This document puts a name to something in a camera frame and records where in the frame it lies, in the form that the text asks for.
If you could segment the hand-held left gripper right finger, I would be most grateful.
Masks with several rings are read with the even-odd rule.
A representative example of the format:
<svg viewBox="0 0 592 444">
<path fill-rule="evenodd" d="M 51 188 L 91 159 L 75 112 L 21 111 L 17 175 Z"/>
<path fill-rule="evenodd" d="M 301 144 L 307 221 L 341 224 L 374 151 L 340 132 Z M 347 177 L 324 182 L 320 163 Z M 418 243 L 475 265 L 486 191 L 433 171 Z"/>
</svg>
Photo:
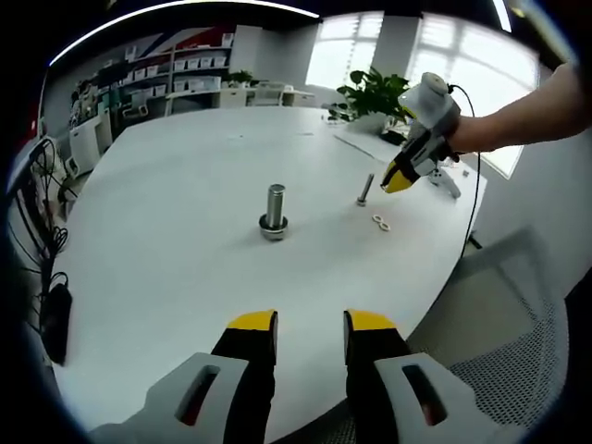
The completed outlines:
<svg viewBox="0 0 592 444">
<path fill-rule="evenodd" d="M 477 406 L 474 390 L 414 353 L 382 314 L 344 314 L 346 394 L 360 443 L 518 443 L 523 429 Z"/>
</svg>

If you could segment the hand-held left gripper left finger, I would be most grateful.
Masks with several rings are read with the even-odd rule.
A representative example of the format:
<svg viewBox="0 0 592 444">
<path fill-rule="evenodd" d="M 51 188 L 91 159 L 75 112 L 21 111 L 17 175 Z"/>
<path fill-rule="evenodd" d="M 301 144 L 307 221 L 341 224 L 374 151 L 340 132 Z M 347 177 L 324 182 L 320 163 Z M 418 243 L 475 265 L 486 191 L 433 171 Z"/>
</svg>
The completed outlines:
<svg viewBox="0 0 592 444">
<path fill-rule="evenodd" d="M 120 424 L 90 433 L 94 443 L 262 443 L 275 394 L 278 313 L 232 320 L 209 353 L 196 352 L 153 384 Z"/>
</svg>

